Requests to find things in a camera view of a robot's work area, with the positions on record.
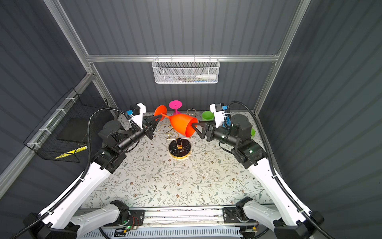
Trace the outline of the blue wine glass front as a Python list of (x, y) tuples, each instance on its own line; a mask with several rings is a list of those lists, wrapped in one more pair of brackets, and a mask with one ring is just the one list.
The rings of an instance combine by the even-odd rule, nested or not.
[(226, 114), (225, 115), (225, 120), (224, 120), (224, 124), (223, 124), (226, 128), (230, 128), (231, 127), (231, 115), (230, 114)]

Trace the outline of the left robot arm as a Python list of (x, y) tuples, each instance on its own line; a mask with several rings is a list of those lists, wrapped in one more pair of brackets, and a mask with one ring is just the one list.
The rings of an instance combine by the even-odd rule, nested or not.
[(119, 200), (83, 216), (74, 215), (90, 194), (119, 168), (134, 144), (145, 136), (153, 139), (163, 118), (161, 114), (151, 117), (126, 114), (126, 117), (132, 126), (128, 130), (117, 120), (103, 126), (98, 135), (104, 146), (89, 154), (85, 170), (56, 200), (40, 213), (26, 217), (24, 232), (28, 231), (34, 239), (79, 239), (107, 224), (129, 223), (129, 208)]

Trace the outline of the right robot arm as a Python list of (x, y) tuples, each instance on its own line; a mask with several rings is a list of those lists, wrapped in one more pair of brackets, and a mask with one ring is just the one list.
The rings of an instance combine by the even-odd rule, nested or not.
[(324, 221), (322, 215), (303, 204), (270, 165), (265, 150), (251, 139), (252, 125), (248, 118), (238, 114), (230, 122), (229, 127), (223, 127), (212, 121), (201, 121), (192, 123), (192, 128), (202, 139), (231, 146), (236, 160), (260, 182), (276, 205), (270, 209), (246, 197), (236, 204), (238, 219), (255, 220), (273, 231), (278, 239), (314, 239), (318, 233), (316, 226)]

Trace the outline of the pink wine glass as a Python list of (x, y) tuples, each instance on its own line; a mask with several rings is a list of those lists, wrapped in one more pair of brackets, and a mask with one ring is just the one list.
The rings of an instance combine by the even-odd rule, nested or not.
[(182, 102), (179, 100), (173, 100), (169, 103), (169, 107), (174, 110), (173, 115), (179, 114), (179, 109), (182, 107)]

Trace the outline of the light green wine glass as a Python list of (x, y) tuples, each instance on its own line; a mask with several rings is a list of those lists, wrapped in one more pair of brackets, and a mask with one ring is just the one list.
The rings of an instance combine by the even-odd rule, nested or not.
[(204, 111), (202, 113), (202, 121), (212, 121), (214, 120), (214, 113), (211, 111)]

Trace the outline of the red wine glass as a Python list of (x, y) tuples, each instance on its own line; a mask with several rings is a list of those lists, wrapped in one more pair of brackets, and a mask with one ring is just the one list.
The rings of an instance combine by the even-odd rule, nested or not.
[(185, 137), (191, 137), (195, 133), (195, 129), (192, 127), (192, 124), (198, 123), (197, 118), (185, 114), (168, 116), (167, 108), (164, 105), (160, 105), (156, 108), (154, 116), (167, 118), (173, 129)]

